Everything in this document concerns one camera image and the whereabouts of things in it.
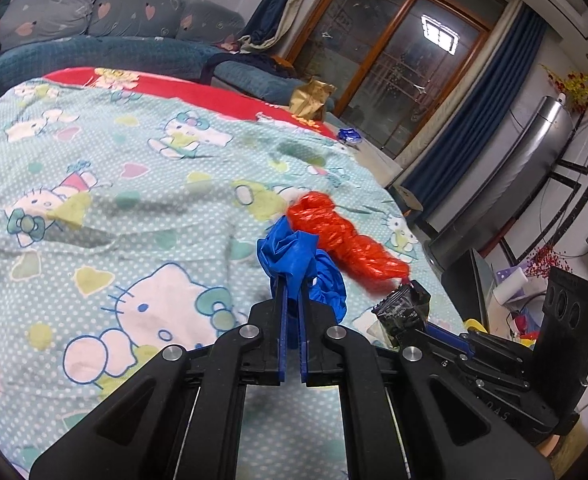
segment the wooden door frame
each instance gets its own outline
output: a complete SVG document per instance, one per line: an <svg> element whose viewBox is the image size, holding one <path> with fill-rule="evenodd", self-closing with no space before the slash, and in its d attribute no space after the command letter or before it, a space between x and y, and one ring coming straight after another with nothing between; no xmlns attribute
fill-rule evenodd
<svg viewBox="0 0 588 480"><path fill-rule="evenodd" d="M387 43L391 40L392 36L396 32L398 26L402 23L402 21L407 16L408 12L410 11L411 7L417 0L405 0L404 3L401 4L396 15L392 18L390 23L387 25L387 28L381 33L376 41L375 45L370 49L365 56L365 59L360 64L359 69L356 73L352 76L351 81L341 98L336 102L334 106L334 113L339 117L351 101L354 94L357 92L358 88L364 81L367 73L370 71L376 59L380 56L382 51L387 46ZM476 30L478 30L479 34L472 48L470 49L469 53L463 60L463 62L458 66L454 74L449 78L448 83L443 87L440 91L439 95L436 99L434 99L433 104L427 109L427 112L423 116L419 126L414 131L413 135L410 139L405 143L405 146L411 142L416 134L421 130L421 128L427 123L429 118L434 114L436 109L442 104L442 102L446 99L449 93L456 87L456 85L462 79L462 76L465 74L471 63L474 61L475 57L480 52L482 46L487 41L487 38L490 35L492 25L490 23L485 22L482 18L478 15L473 13L469 9L465 9L464 7L459 6L453 0L429 0L434 4L437 4L440 7L448 10L454 14L457 18L463 20L464 22L468 23ZM314 9L314 11L309 15L309 18L305 22L305 26L302 28L301 32L299 33L296 41L290 47L286 59L290 63L294 63L296 57L300 54L305 42L308 40L309 36L311 35L312 31L314 30L315 26L320 21L321 17L324 15L325 11L328 9L332 0L320 0Z"/></svg>

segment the gold paper bag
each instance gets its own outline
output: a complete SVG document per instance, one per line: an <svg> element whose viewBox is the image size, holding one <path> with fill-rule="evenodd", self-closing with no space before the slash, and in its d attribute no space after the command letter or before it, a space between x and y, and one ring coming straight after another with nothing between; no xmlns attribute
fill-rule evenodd
<svg viewBox="0 0 588 480"><path fill-rule="evenodd" d="M336 89L334 85L312 78L309 83L299 86L289 100L289 111L303 119L325 120L325 102Z"/></svg>

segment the red package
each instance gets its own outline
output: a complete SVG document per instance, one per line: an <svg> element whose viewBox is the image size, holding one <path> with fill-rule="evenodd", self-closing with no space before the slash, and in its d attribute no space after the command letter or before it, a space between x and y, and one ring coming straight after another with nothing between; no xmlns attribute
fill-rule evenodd
<svg viewBox="0 0 588 480"><path fill-rule="evenodd" d="M369 236L360 235L354 224L334 211L325 193L311 191L285 213L294 231L319 236L318 248L342 264L354 277L373 280L409 279L410 267L389 254Z"/></svg>

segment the white cylinder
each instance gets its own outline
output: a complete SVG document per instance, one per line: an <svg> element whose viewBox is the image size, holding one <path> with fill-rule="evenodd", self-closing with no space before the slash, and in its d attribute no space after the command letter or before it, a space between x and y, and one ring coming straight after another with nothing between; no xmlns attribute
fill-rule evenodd
<svg viewBox="0 0 588 480"><path fill-rule="evenodd" d="M500 304L505 304L526 282L528 282L528 279L525 272L518 267L504 282L494 289L494 298Z"/></svg>

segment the hello kitty tablecloth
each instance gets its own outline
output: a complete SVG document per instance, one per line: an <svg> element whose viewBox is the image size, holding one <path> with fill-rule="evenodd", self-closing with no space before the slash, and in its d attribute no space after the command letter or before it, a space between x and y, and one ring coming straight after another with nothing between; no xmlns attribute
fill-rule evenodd
<svg viewBox="0 0 588 480"><path fill-rule="evenodd" d="M0 449L25 477L159 349L209 345L269 298L256 240L310 189L409 262L431 320L462 331L394 202L343 145L127 81L36 79L0 99ZM344 324L364 332L384 292L345 282ZM290 375L248 389L237 477L345 478L336 389Z"/></svg>

